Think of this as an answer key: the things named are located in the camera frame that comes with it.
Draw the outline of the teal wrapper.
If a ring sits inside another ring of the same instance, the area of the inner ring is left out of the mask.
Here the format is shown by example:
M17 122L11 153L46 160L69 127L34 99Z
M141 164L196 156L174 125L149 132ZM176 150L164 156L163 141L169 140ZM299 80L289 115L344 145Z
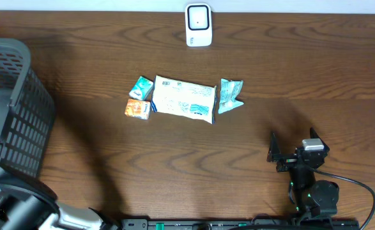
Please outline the teal wrapper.
M234 81L221 79L221 89L220 89L220 101L218 107L218 113L222 114L224 112L235 109L242 106L244 103L236 99L240 94L243 87L243 81Z

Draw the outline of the white snack bag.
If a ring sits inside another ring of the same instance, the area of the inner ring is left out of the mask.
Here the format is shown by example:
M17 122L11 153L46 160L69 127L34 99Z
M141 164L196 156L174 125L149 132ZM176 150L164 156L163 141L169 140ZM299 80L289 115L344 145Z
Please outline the white snack bag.
M214 124L217 87L157 75L151 105L154 112L200 119Z

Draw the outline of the orange small carton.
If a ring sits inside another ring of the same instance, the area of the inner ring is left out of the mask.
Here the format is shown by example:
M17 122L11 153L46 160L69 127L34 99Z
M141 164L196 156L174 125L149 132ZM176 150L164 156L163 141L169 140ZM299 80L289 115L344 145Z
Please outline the orange small carton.
M125 115L128 117L149 119L151 103L142 100L128 99L125 107Z

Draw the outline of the teal small carton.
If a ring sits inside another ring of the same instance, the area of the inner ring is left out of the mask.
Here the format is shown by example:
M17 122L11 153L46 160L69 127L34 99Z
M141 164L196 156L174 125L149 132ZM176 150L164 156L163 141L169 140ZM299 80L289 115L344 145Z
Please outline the teal small carton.
M153 81L140 76L133 88L129 92L129 96L136 100L145 100L153 89Z

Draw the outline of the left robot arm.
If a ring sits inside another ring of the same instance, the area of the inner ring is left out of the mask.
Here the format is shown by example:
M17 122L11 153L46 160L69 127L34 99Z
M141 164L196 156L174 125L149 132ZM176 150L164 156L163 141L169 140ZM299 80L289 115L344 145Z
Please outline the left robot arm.
M44 183L0 163L0 230L121 228L99 211L57 202L57 195Z

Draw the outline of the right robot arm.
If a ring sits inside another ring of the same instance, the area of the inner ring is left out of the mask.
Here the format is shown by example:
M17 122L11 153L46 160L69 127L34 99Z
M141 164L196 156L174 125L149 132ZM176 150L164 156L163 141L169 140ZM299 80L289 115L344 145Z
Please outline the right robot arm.
M290 175L289 197L297 209L291 218L294 225L330 219L337 213L339 186L331 181L317 180L314 174L324 164L329 150L311 128L310 137L304 139L293 154L283 154L275 134L271 133L267 161L277 164L278 173L288 172Z

